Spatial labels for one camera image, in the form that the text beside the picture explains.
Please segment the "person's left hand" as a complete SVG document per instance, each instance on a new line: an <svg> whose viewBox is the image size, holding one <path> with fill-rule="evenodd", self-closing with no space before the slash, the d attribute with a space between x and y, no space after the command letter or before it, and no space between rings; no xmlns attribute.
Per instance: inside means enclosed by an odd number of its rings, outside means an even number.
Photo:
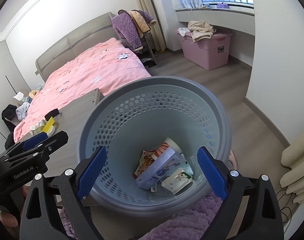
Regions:
<svg viewBox="0 0 304 240"><path fill-rule="evenodd" d="M21 189L21 195L23 196L24 201L26 200L28 191L29 186L23 185ZM14 239L19 239L19 223L15 216L9 214L6 211L0 211L0 221Z"/></svg>

